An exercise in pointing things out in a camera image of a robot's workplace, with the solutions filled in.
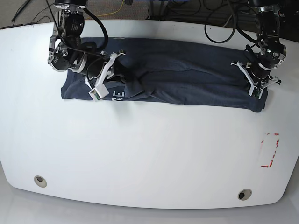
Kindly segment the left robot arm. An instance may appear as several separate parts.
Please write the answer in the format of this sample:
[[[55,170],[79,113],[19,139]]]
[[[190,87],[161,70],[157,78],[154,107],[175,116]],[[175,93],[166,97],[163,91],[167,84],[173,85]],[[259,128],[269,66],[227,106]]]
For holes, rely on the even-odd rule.
[[[249,53],[246,64],[237,59],[240,51],[219,47],[219,44],[226,43],[230,39],[215,41],[215,46],[195,44],[191,42],[174,42],[170,40],[159,39],[134,39],[127,38],[122,41],[126,50],[131,53],[133,50],[139,52],[149,52],[153,50],[157,53],[159,50],[166,53],[174,53],[178,50],[178,55],[187,56],[190,53],[195,59],[201,59],[205,65],[224,71],[225,68],[233,66],[238,67],[237,76],[245,83],[244,88],[249,95],[261,96],[262,92],[273,83],[281,83],[277,77],[272,77],[270,72],[277,68],[286,58],[286,47],[280,43],[279,39],[279,21],[274,14],[274,5],[277,0],[250,0],[248,8],[251,8],[256,14],[256,25],[258,32],[256,39],[251,38],[239,27],[238,10],[245,5],[243,3],[234,6],[230,1],[227,6],[231,11],[230,19],[233,21],[233,32],[238,31],[245,39],[252,42],[254,46],[260,49],[258,54],[252,51],[252,47],[246,45],[246,51]]]

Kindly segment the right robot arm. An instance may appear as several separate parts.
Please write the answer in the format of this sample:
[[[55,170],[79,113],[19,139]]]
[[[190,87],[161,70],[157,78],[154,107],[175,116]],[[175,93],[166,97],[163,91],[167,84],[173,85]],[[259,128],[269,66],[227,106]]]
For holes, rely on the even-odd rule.
[[[49,43],[48,63],[56,71],[71,70],[85,77],[93,86],[93,80],[103,78],[104,82],[118,81],[124,83],[124,67],[118,57],[124,51],[108,55],[104,49],[108,45],[108,33],[103,23],[87,9],[86,0],[56,0],[59,11],[52,14],[54,20],[53,34]],[[101,45],[95,42],[82,42],[81,34],[88,14],[100,26],[104,35]]]

